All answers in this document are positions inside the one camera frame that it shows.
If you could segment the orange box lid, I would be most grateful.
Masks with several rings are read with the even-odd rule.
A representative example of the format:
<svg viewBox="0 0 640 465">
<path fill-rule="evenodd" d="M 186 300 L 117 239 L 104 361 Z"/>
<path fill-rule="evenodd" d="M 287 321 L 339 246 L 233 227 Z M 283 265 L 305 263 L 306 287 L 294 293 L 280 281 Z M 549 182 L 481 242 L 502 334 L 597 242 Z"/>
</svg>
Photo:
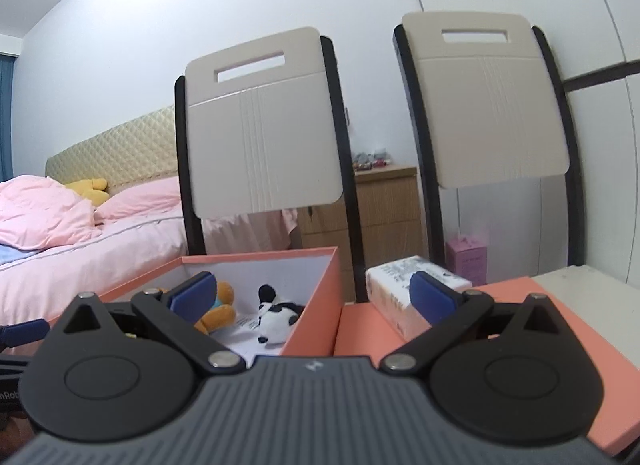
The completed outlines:
<svg viewBox="0 0 640 465">
<path fill-rule="evenodd" d="M 498 449 L 591 442 L 638 461 L 639 373 L 612 345 L 528 277 L 477 289 L 495 306 L 419 385 L 439 422 Z M 344 307 L 334 353 L 381 360 L 408 341 L 373 303 Z"/>
</svg>

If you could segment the orange bear plush toy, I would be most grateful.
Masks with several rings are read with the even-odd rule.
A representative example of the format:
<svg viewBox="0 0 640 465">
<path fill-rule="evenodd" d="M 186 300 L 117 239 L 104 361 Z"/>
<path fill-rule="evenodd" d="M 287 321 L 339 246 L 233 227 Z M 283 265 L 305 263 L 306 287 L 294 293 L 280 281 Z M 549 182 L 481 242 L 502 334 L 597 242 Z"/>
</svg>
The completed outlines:
<svg viewBox="0 0 640 465">
<path fill-rule="evenodd" d="M 233 287 L 206 272 L 164 291 L 160 302 L 205 335 L 232 325 L 236 318 Z"/>
</svg>

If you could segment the pink bed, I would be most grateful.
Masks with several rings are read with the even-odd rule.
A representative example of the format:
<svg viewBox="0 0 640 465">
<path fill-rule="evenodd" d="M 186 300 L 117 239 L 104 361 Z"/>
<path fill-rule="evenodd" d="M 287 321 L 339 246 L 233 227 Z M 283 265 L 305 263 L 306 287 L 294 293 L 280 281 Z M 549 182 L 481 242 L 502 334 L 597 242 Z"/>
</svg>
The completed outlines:
<svg viewBox="0 0 640 465">
<path fill-rule="evenodd" d="M 281 251 L 291 245 L 297 214 L 291 210 L 202 222 L 208 255 Z M 50 248 L 1 266 L 1 323 L 56 318 L 81 292 L 102 295 L 186 255 L 179 207 L 131 216 L 102 228 L 88 242 Z"/>
</svg>

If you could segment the pink box on floor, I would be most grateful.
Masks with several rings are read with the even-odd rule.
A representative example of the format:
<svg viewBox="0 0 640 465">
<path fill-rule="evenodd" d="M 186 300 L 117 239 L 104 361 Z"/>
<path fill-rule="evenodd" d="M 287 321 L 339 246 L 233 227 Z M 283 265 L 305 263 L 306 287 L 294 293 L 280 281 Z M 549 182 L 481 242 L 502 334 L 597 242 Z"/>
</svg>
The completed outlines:
<svg viewBox="0 0 640 465">
<path fill-rule="evenodd" d="M 447 268 L 474 286 L 486 285 L 488 276 L 487 245 L 475 237 L 454 237 L 445 245 Z"/>
</svg>

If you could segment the white tissue pack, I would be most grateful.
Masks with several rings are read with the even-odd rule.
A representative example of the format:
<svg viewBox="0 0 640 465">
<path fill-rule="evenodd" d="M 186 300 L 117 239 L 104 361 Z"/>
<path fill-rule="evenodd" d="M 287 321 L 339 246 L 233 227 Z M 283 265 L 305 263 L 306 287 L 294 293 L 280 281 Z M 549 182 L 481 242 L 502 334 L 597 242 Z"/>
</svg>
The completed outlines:
<svg viewBox="0 0 640 465">
<path fill-rule="evenodd" d="M 472 283 L 464 277 L 420 256 L 398 259 L 368 269 L 366 285 L 370 302 L 405 341 L 411 341 L 430 327 L 411 305 L 410 279 L 417 272 L 425 272 L 460 293 L 472 287 Z"/>
</svg>

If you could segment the orange storage box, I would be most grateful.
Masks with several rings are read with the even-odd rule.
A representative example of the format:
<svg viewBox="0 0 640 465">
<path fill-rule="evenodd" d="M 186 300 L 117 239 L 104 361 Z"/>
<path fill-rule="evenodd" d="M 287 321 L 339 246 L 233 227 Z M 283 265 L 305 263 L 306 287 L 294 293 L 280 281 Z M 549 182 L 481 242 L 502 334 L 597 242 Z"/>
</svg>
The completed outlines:
<svg viewBox="0 0 640 465">
<path fill-rule="evenodd" d="M 142 289 L 171 289 L 201 271 L 234 289 L 235 325 L 218 329 L 213 339 L 251 363 L 258 355 L 327 357 L 332 355 L 344 306 L 340 262 L 335 248 L 267 253 L 181 257 L 100 295 L 104 303 L 126 301 Z M 258 289 L 269 284 L 284 299 L 305 307 L 285 344 L 257 341 Z"/>
</svg>

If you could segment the panda plush toy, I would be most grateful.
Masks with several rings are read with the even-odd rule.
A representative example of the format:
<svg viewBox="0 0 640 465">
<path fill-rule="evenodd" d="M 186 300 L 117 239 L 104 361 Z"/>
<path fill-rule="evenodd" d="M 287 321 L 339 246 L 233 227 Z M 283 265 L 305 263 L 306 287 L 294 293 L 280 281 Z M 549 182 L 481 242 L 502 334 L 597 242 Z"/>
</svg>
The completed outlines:
<svg viewBox="0 0 640 465">
<path fill-rule="evenodd" d="M 265 346 L 284 344 L 305 306 L 283 299 L 269 284 L 258 289 L 258 299 L 258 343 Z"/>
</svg>

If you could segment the pink pillow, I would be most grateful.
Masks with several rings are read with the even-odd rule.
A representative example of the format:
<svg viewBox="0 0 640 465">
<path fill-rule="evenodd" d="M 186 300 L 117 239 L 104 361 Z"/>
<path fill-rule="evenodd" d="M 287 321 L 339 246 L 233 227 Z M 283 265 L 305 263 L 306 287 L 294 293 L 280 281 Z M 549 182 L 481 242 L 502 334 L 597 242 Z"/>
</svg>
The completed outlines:
<svg viewBox="0 0 640 465">
<path fill-rule="evenodd" d="M 129 187 L 96 207 L 94 221 L 111 224 L 132 216 L 166 213 L 181 203 L 179 179 L 169 177 Z"/>
</svg>

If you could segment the pink duvet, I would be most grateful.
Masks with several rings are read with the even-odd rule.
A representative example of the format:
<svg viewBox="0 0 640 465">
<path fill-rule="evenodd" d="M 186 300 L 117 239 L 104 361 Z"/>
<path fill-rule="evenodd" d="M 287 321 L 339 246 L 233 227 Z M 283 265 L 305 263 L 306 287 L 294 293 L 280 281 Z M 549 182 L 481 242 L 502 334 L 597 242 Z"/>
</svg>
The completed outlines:
<svg viewBox="0 0 640 465">
<path fill-rule="evenodd" d="M 102 233 L 92 202 L 49 177 L 2 182 L 0 212 L 1 244 L 21 251 L 74 245 Z"/>
</svg>

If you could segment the beige quilted headboard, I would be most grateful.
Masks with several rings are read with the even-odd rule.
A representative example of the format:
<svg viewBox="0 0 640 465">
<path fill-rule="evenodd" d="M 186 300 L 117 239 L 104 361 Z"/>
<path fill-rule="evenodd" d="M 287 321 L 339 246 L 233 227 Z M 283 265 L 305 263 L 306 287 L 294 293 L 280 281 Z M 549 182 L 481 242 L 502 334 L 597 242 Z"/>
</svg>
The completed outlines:
<svg viewBox="0 0 640 465">
<path fill-rule="evenodd" d="M 174 108 L 144 114 L 56 153 L 47 159 L 44 174 L 61 184 L 102 178 L 111 194 L 175 177 Z"/>
</svg>

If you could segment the small items on nightstand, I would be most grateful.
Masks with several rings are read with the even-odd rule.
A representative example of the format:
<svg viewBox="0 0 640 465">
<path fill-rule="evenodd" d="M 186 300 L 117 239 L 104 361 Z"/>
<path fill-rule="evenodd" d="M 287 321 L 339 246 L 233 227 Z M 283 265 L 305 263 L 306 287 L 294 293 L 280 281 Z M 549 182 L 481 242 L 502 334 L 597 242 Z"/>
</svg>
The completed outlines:
<svg viewBox="0 0 640 465">
<path fill-rule="evenodd" d="M 373 152 L 358 152 L 352 155 L 352 168 L 356 172 L 365 172 L 390 165 L 392 159 L 385 149 Z"/>
</svg>

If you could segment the left beige chair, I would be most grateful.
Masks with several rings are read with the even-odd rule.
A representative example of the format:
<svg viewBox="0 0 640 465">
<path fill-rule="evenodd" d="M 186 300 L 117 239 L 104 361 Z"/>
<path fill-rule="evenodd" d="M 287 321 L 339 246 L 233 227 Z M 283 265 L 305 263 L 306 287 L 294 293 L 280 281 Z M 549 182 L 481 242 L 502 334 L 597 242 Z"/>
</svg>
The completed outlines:
<svg viewBox="0 0 640 465">
<path fill-rule="evenodd" d="M 355 298 L 367 298 L 356 179 L 334 45 L 311 26 L 191 61 L 175 82 L 178 177 L 188 253 L 202 222 L 345 205 Z"/>
</svg>

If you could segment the beige chair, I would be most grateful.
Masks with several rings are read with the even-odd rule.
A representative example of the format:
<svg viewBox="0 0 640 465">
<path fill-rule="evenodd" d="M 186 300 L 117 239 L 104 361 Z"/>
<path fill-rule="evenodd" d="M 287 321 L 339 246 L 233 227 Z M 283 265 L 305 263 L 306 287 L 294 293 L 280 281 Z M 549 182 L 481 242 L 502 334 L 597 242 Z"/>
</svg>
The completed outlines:
<svg viewBox="0 0 640 465">
<path fill-rule="evenodd" d="M 440 192 L 563 177 L 567 263 L 586 261 L 582 163 L 541 29 L 519 14 L 420 11 L 394 29 L 421 173 L 428 254 L 444 263 Z"/>
<path fill-rule="evenodd" d="M 178 177 L 188 253 L 202 222 L 345 205 L 355 298 L 367 298 L 356 179 L 334 45 L 311 26 L 191 61 L 175 82 Z"/>
</svg>

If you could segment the right beige chair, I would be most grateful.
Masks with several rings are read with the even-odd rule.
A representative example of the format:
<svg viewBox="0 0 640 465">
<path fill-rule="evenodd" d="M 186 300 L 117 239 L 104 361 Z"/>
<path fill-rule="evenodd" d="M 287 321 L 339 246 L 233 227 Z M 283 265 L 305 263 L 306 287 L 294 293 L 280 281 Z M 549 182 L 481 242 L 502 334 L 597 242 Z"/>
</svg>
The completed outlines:
<svg viewBox="0 0 640 465">
<path fill-rule="evenodd" d="M 519 14 L 420 11 L 394 29 L 421 173 L 428 254 L 444 263 L 440 192 L 563 177 L 567 263 L 586 261 L 582 163 L 541 29 Z"/>
</svg>

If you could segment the blue curtain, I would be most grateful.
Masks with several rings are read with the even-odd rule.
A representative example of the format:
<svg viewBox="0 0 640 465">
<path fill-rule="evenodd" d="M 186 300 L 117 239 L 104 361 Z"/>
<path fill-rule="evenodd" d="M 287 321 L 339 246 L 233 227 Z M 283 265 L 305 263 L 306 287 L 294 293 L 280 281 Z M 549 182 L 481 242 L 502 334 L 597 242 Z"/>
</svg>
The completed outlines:
<svg viewBox="0 0 640 465">
<path fill-rule="evenodd" d="M 15 59 L 0 56 L 0 175 L 6 181 L 13 177 L 11 113 Z"/>
</svg>

